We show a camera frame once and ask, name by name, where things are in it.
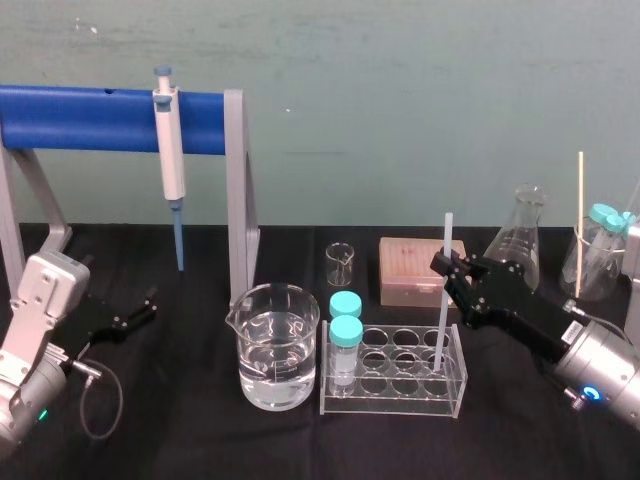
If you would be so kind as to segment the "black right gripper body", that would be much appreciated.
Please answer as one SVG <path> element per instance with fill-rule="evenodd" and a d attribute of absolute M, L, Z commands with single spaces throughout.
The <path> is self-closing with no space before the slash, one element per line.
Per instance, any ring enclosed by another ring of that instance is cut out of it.
<path fill-rule="evenodd" d="M 533 354 L 557 364 L 570 343 L 562 339 L 575 317 L 561 306 L 532 290 L 524 269 L 513 261 L 498 262 L 472 256 L 483 265 L 483 274 L 466 278 L 478 297 L 477 319 L 462 322 L 471 329 L 495 327 L 527 347 Z"/>

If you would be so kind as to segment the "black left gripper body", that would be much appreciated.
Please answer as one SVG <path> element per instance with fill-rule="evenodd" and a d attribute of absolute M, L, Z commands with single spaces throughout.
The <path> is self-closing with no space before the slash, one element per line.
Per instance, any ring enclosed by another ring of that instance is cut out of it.
<path fill-rule="evenodd" d="M 56 326 L 51 344 L 59 347 L 69 361 L 79 360 L 100 342 L 122 341 L 131 326 L 125 314 L 102 300 L 86 297 Z"/>

